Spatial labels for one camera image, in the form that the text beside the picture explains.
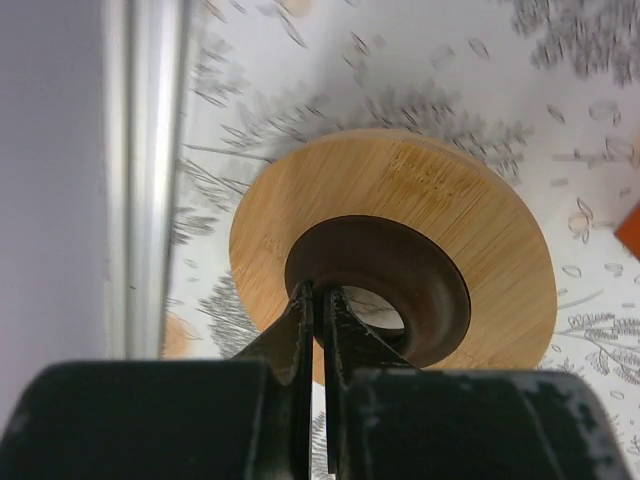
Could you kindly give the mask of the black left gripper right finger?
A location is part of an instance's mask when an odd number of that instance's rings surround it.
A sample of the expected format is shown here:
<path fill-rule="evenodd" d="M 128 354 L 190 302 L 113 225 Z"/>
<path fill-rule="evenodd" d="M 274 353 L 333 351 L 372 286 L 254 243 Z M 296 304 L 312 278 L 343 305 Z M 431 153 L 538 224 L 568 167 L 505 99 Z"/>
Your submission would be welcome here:
<path fill-rule="evenodd" d="M 378 421 L 365 402 L 350 398 L 354 379 L 363 374 L 364 385 L 386 371 L 418 369 L 385 343 L 351 309 L 344 290 L 323 293 L 322 346 L 326 396 L 327 461 L 338 479 L 374 479 L 374 458 L 368 430 Z"/>

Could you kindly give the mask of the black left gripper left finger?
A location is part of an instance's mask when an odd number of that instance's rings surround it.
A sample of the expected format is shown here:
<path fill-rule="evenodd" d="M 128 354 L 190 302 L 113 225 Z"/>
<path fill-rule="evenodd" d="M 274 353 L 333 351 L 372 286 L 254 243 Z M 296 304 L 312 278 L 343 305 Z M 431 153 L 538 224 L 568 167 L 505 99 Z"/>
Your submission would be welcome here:
<path fill-rule="evenodd" d="M 247 479 L 308 479 L 314 297 L 298 284 L 280 317 L 235 358 L 259 368 Z"/>

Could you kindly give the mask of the round bamboo dripper holder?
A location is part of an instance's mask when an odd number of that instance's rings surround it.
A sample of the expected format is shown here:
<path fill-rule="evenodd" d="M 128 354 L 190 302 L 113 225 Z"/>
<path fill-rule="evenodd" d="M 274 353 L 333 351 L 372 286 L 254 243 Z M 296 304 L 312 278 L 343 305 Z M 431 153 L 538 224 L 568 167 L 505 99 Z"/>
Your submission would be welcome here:
<path fill-rule="evenodd" d="M 357 287 L 398 312 L 387 340 L 420 368 L 532 368 L 556 322 L 524 201 L 479 160 L 406 131 L 329 134 L 269 166 L 236 210 L 229 254 L 258 328 L 302 281 Z"/>

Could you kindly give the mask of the orange coffee filter box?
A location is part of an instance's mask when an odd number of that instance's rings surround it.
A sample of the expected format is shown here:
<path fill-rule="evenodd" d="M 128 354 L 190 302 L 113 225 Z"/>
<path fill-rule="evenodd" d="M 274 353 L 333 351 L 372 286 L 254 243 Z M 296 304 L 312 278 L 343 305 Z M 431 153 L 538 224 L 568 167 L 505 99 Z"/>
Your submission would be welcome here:
<path fill-rule="evenodd" d="M 614 235 L 621 245 L 636 259 L 640 259 L 640 204 L 615 229 Z"/>

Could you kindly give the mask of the floral patterned table mat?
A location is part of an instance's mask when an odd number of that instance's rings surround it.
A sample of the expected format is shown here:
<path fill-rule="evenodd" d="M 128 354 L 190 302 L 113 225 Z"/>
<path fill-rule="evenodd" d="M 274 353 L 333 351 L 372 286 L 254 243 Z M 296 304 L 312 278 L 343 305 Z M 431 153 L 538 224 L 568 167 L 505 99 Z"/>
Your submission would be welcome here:
<path fill-rule="evenodd" d="M 614 235 L 639 202 L 637 2 L 202 1 L 190 47 L 166 358 L 256 337 L 228 245 L 263 168 L 339 130 L 409 130 L 534 214 L 558 299 L 540 367 L 590 385 L 638 473 L 639 262 Z"/>

